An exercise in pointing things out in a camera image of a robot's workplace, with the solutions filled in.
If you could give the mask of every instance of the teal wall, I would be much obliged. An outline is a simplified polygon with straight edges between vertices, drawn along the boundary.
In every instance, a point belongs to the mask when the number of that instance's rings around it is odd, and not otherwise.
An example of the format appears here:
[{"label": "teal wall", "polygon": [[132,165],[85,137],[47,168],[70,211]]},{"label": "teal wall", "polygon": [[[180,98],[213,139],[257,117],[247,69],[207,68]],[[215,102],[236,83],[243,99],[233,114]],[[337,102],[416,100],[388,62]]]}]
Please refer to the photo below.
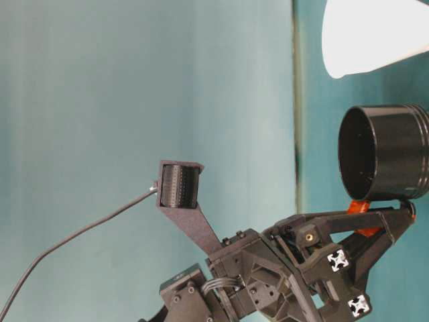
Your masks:
[{"label": "teal wall", "polygon": [[[329,77],[324,69],[320,41],[325,3],[294,2],[296,134],[299,204],[302,211],[348,207],[349,198],[338,170],[336,141],[340,122],[349,107],[419,103],[429,109],[427,54],[369,74],[346,76],[339,80]],[[429,288],[429,216],[426,214],[429,211],[429,197],[417,200],[416,206],[418,219],[415,226],[371,272],[368,293],[374,312],[365,321],[426,321],[429,316],[426,300],[426,290]]]},{"label": "teal wall", "polygon": [[[219,237],[295,211],[289,1],[0,1],[0,302],[31,260],[206,165]],[[204,254],[149,200],[42,262],[6,321],[136,321]],[[254,316],[248,321],[263,321]]]}]

